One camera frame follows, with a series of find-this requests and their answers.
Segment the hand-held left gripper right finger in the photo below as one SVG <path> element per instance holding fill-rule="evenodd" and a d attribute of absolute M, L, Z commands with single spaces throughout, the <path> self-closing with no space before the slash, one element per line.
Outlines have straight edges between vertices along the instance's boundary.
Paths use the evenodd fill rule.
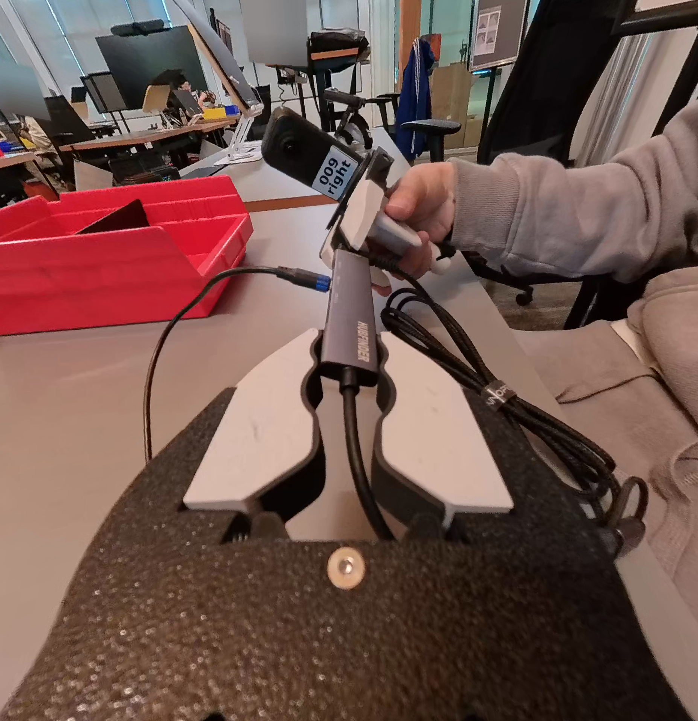
<path fill-rule="evenodd" d="M 378 338 L 372 493 L 405 527 L 417 516 L 448 530 L 463 514 L 507 514 L 514 502 L 466 390 L 389 332 Z"/>

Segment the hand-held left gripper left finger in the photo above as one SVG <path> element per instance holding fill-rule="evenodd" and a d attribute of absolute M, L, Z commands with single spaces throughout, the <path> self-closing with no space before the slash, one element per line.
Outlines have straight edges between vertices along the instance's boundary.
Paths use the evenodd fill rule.
<path fill-rule="evenodd" d="M 231 389 L 190 483 L 190 510 L 266 511 L 294 518 L 323 492 L 326 455 L 317 408 L 322 332 L 309 329 Z"/>

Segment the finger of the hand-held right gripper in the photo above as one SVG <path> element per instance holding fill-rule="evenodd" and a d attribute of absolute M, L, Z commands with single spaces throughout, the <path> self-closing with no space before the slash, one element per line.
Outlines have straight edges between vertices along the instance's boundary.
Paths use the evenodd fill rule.
<path fill-rule="evenodd" d="M 334 265 L 337 250 L 350 252 L 350 244 L 347 243 L 342 230 L 331 230 L 321 246 L 321 261 L 324 265 Z"/>
<path fill-rule="evenodd" d="M 348 199 L 340 221 L 344 243 L 351 252 L 359 252 L 365 245 L 377 215 L 387 202 L 385 190 L 371 179 L 361 179 Z"/>

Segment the thin black cable blue plug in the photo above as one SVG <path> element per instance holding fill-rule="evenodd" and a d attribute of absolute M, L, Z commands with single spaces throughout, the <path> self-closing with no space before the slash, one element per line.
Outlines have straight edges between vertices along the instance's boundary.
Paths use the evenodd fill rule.
<path fill-rule="evenodd" d="M 289 282 L 292 285 L 307 288 L 312 291 L 319 293 L 327 293 L 332 283 L 328 275 L 318 274 L 308 270 L 304 270 L 297 267 L 264 267 L 264 266 L 247 266 L 247 267 L 235 267 L 229 270 L 224 270 L 218 274 L 212 276 L 206 284 L 203 286 L 201 291 L 191 299 L 191 301 L 181 308 L 176 315 L 166 323 L 166 326 L 162 330 L 157 343 L 155 344 L 154 351 L 151 355 L 151 359 L 148 363 L 146 371 L 146 378 L 143 388 L 143 403 L 142 403 L 142 416 L 143 416 L 143 451 L 145 465 L 148 465 L 153 457 L 153 438 L 151 429 L 151 396 L 154 385 L 154 376 L 158 359 L 160 358 L 161 352 L 164 345 L 175 326 L 180 320 L 182 320 L 190 311 L 198 306 L 198 304 L 205 299 L 205 297 L 212 291 L 215 286 L 223 283 L 224 281 L 230 280 L 231 278 L 242 276 L 242 275 L 269 275 L 278 278 L 282 281 Z"/>

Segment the red plastic bin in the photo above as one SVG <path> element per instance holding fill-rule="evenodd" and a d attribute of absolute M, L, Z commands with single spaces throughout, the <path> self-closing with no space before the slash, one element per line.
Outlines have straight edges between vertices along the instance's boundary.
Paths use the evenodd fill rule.
<path fill-rule="evenodd" d="M 76 233 L 140 199 L 150 227 Z M 226 175 L 0 209 L 0 336 L 171 320 L 241 264 L 253 226 Z"/>

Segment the person's right forearm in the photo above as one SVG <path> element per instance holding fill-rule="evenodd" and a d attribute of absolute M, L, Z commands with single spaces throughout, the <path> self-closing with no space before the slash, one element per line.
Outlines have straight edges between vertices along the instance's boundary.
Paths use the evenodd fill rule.
<path fill-rule="evenodd" d="M 610 275 L 698 265 L 698 100 L 611 161 L 454 161 L 452 243 L 516 277 Z"/>

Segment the person's right hand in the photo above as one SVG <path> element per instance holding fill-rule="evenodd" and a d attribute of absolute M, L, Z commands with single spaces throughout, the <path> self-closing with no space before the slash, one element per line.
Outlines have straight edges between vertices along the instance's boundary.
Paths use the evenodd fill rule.
<path fill-rule="evenodd" d="M 417 280 L 430 271 L 433 246 L 452 230 L 456 183 L 454 163 L 420 164 L 411 167 L 389 192 L 385 214 L 407 224 L 422 242 L 420 248 L 408 249 L 398 263 L 404 273 Z"/>

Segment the white panel stand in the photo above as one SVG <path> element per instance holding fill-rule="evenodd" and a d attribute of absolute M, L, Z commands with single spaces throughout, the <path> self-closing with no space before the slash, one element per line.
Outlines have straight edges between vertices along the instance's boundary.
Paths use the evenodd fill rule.
<path fill-rule="evenodd" d="M 261 142 L 259 140 L 249 140 L 249 134 L 257 119 L 261 118 L 264 110 L 264 104 L 258 103 L 241 112 L 241 117 L 228 147 L 217 154 L 218 158 L 211 162 L 212 167 L 248 164 L 262 160 Z"/>

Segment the black swivel chair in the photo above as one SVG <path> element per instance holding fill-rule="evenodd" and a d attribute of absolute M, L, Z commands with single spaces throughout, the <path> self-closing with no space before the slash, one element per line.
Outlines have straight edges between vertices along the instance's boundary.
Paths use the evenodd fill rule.
<path fill-rule="evenodd" d="M 396 114 L 399 95 L 399 93 L 386 93 L 371 100 L 372 103 L 378 105 L 384 129 L 392 139 L 396 138 L 396 126 L 390 126 L 387 122 L 386 105 L 391 104 L 394 114 Z M 462 125 L 460 122 L 452 120 L 429 119 L 404 122 L 401 124 L 401 129 L 424 135 L 430 161 L 436 163 L 445 159 L 445 137 L 458 133 L 462 129 Z"/>

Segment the blue jacket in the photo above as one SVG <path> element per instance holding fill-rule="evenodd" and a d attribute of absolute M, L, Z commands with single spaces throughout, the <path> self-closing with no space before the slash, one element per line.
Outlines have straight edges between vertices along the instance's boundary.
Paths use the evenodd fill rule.
<path fill-rule="evenodd" d="M 409 163 L 427 149 L 423 133 L 405 129 L 407 122 L 432 118 L 430 76 L 434 66 L 434 53 L 424 38 L 416 38 L 409 53 L 408 63 L 401 82 L 396 111 L 395 144 Z"/>

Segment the person's grey trousers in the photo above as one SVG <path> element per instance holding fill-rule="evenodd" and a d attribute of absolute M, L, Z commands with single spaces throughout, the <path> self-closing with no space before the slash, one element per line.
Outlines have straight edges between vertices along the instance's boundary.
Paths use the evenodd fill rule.
<path fill-rule="evenodd" d="M 652 448 L 656 430 L 647 418 L 651 403 L 662 401 L 652 372 L 606 321 L 570 331 L 516 331 L 516 337 L 570 426 L 609 453 L 620 478 L 648 483 L 646 537 L 660 564 L 650 544 L 665 512 L 650 479 L 662 453 L 662 446 Z M 698 622 L 698 575 L 683 571 L 672 578 L 664 570 Z"/>

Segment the black bin divider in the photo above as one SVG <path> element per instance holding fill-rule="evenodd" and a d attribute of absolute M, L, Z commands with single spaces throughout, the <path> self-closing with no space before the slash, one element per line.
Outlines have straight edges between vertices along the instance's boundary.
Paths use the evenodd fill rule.
<path fill-rule="evenodd" d="M 77 235 L 101 234 L 150 227 L 143 203 L 135 199 L 78 231 Z"/>

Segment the small dark monitor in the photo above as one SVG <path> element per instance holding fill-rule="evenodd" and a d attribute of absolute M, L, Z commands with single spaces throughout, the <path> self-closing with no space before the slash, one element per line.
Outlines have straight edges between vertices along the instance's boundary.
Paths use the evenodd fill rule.
<path fill-rule="evenodd" d="M 111 72 L 92 73 L 80 79 L 98 113 L 105 115 L 128 110 L 127 102 Z"/>

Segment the grey noticeboard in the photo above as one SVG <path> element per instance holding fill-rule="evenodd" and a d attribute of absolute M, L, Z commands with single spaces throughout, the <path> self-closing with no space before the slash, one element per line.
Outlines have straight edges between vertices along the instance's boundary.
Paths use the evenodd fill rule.
<path fill-rule="evenodd" d="M 524 39 L 530 1 L 474 3 L 469 69 L 472 72 L 514 63 Z"/>

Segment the person's grey hoodie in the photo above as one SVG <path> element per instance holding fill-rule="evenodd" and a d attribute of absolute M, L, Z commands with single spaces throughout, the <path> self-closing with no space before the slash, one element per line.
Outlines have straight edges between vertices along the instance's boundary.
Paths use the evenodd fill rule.
<path fill-rule="evenodd" d="M 672 578 L 698 575 L 698 267 L 650 281 L 629 328 L 662 399 L 647 413 L 652 448 L 662 446 L 651 485 L 665 502 L 650 544 Z"/>

